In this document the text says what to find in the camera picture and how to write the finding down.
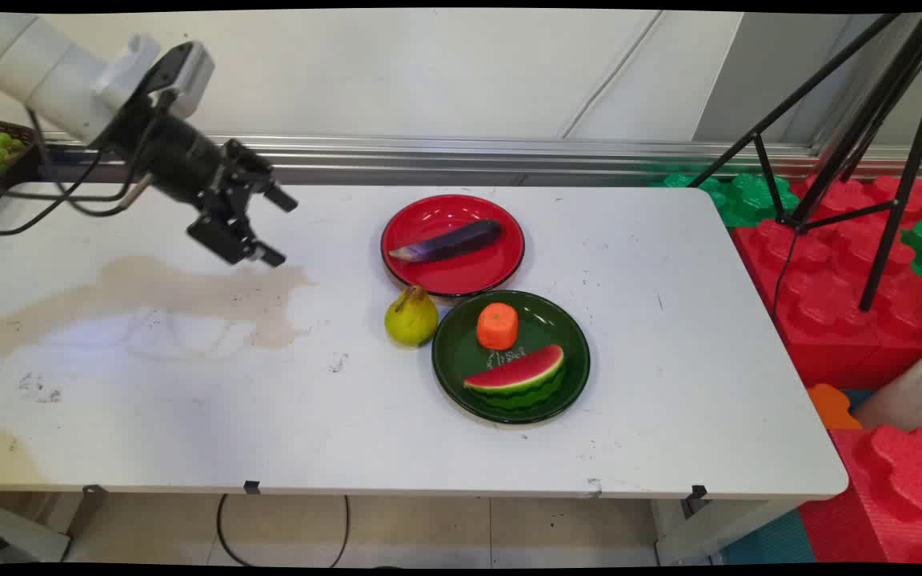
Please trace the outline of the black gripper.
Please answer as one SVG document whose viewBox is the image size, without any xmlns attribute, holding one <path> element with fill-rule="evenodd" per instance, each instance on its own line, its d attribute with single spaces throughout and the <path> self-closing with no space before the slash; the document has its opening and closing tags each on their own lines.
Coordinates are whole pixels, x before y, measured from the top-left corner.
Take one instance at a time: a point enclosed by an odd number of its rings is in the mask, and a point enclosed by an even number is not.
<svg viewBox="0 0 922 576">
<path fill-rule="evenodd" d="M 246 202 L 230 204 L 221 192 L 220 147 L 186 121 L 169 113 L 174 98 L 133 98 L 105 130 L 105 149 L 116 153 L 128 174 L 120 190 L 121 202 L 107 208 L 106 215 L 125 211 L 131 201 L 128 190 L 136 178 L 150 176 L 151 183 L 176 202 L 193 206 L 201 214 L 186 233 L 227 265 L 243 260 L 279 267 L 286 256 L 254 234 Z M 223 143 L 225 183 L 261 194 L 285 213 L 298 207 L 282 189 L 274 168 L 261 154 L 238 139 Z"/>
</svg>

